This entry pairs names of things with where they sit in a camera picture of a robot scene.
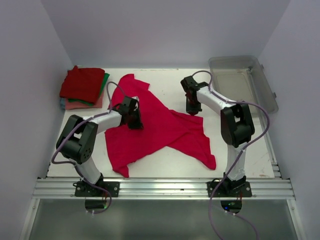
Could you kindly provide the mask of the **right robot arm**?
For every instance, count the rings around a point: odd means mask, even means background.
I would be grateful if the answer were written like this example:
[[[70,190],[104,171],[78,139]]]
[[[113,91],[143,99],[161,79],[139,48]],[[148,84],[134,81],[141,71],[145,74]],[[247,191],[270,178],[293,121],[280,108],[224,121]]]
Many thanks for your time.
[[[217,191],[227,196],[235,196],[246,183],[243,149],[252,139],[255,127],[247,103],[237,103],[215,90],[206,82],[196,82],[193,76],[180,81],[186,96],[186,112],[192,116],[202,111],[206,105],[220,116],[220,133],[227,145],[227,166],[223,181]]]

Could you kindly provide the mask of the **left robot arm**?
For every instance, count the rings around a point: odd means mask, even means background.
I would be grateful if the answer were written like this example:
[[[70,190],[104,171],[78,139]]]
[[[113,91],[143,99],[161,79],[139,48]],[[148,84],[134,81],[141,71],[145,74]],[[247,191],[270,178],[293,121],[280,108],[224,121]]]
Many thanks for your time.
[[[86,184],[87,192],[95,197],[101,195],[104,190],[103,175],[92,158],[96,137],[123,125],[131,130],[143,128],[136,96],[125,96],[121,103],[104,113],[89,117],[70,116],[57,140],[51,162],[55,165],[71,164]]]

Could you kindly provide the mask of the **crimson pink t shirt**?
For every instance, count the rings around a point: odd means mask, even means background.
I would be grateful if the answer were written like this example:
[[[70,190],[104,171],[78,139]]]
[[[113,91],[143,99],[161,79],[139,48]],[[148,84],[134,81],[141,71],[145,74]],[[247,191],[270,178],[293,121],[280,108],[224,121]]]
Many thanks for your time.
[[[204,133],[204,119],[168,109],[149,91],[149,84],[124,75],[112,95],[120,104],[124,95],[139,98],[142,129],[122,125],[105,131],[106,149],[114,172],[129,177],[128,165],[156,151],[170,147],[193,157],[215,170],[216,158],[211,153],[210,139]]]

